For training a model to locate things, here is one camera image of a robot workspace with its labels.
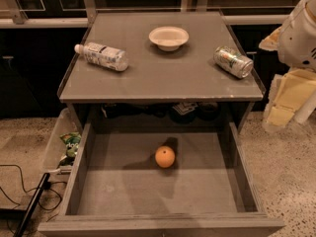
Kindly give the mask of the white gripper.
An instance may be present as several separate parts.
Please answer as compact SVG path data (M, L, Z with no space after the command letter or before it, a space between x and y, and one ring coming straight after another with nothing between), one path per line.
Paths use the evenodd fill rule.
M292 121L303 124L316 109L316 0L300 0L281 27L262 39L259 48L277 51L291 68L276 74L264 110L263 128L276 132Z

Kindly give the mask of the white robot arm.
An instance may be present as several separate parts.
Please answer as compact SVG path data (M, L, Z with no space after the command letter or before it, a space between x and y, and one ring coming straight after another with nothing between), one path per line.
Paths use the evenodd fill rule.
M306 122L316 108L316 0L300 0L259 48L276 51L278 60L289 67L273 79L263 128L273 132L292 120Z

